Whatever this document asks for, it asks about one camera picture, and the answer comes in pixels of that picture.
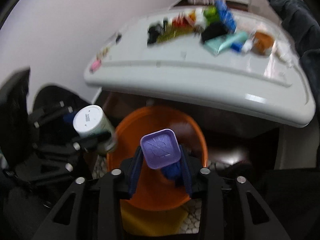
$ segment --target pebble patterned floor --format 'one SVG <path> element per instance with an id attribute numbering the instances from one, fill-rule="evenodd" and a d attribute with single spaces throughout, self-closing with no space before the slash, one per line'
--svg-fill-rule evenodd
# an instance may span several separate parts
<path id="1" fill-rule="evenodd" d="M 214 163 L 208 161 L 209 169 L 214 169 Z M 94 179 L 101 178 L 107 172 L 106 160 L 102 156 L 98 156 L 94 166 L 92 177 Z M 200 216 L 201 216 L 201 199 L 190 200 L 183 207 L 188 210 L 189 215 L 180 226 L 179 234 L 196 234 L 199 232 Z"/>

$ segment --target teal tube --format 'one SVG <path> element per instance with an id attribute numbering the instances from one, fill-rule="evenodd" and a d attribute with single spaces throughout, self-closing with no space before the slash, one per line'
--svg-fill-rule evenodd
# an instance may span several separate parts
<path id="1" fill-rule="evenodd" d="M 249 38 L 246 32 L 240 31 L 232 34 L 226 34 L 214 39 L 208 40 L 204 43 L 205 48 L 212 54 L 217 56 L 225 49 L 229 49 L 233 42 L 244 43 Z"/>

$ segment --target metal bolt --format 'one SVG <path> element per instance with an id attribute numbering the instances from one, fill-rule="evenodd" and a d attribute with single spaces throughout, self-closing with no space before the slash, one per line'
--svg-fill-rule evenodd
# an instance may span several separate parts
<path id="1" fill-rule="evenodd" d="M 208 168 L 201 168 L 200 173 L 204 175 L 208 175 L 211 171 Z"/>
<path id="2" fill-rule="evenodd" d="M 111 171 L 111 174 L 114 176 L 120 175 L 122 173 L 121 169 L 114 169 Z"/>
<path id="3" fill-rule="evenodd" d="M 70 163 L 67 163 L 66 166 L 65 166 L 65 168 L 66 168 L 69 172 L 73 171 L 73 167 L 72 167 L 72 165 L 71 165 Z"/>
<path id="4" fill-rule="evenodd" d="M 245 179 L 245 177 L 239 176 L 239 177 L 237 177 L 237 181 L 238 181 L 239 183 L 245 183 L 247 180 Z"/>
<path id="5" fill-rule="evenodd" d="M 80 150 L 80 148 L 81 148 L 78 143 L 74 143 L 74 144 L 73 144 L 73 147 L 74 147 L 74 149 L 75 149 L 76 151 Z"/>
<path id="6" fill-rule="evenodd" d="M 79 177 L 76 179 L 76 184 L 82 184 L 85 182 L 85 178 L 84 177 Z"/>

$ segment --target purple container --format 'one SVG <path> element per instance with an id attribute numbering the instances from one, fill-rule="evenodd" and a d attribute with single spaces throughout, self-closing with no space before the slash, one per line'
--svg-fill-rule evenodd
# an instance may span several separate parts
<path id="1" fill-rule="evenodd" d="M 176 163 L 181 158 L 176 135 L 170 129 L 143 136 L 140 146 L 148 167 L 153 170 Z"/>

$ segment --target white canister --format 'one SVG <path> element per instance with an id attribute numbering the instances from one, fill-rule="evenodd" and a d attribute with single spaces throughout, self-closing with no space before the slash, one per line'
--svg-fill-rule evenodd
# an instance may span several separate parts
<path id="1" fill-rule="evenodd" d="M 108 130 L 111 138 L 98 146 L 99 152 L 110 152 L 116 146 L 116 134 L 112 124 L 100 106 L 92 105 L 82 108 L 73 119 L 73 127 L 81 137 L 99 134 Z"/>

